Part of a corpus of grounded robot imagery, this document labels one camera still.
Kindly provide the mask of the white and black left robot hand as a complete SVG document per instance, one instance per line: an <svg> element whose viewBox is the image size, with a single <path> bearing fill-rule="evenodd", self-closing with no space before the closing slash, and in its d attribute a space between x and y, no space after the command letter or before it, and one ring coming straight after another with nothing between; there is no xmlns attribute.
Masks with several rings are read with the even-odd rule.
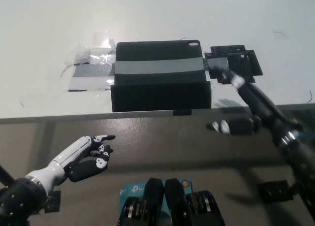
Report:
<svg viewBox="0 0 315 226"><path fill-rule="evenodd" d="M113 150L105 140L114 135L82 136L54 157L47 167L34 170L26 178L41 185L47 194L66 179L79 182L105 171Z"/></svg>

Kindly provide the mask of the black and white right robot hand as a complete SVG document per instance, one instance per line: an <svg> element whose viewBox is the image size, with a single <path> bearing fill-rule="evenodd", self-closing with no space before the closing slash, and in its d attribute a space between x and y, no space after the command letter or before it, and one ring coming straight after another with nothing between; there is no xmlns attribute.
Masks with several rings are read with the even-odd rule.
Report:
<svg viewBox="0 0 315 226"><path fill-rule="evenodd" d="M209 123L206 125L208 130L237 136L252 135L264 127L270 131L277 146L280 142L287 145L298 138L299 130L296 124L286 118L258 87L228 68L221 69L220 72L237 90L238 95L248 105L252 115L247 118Z"/></svg>

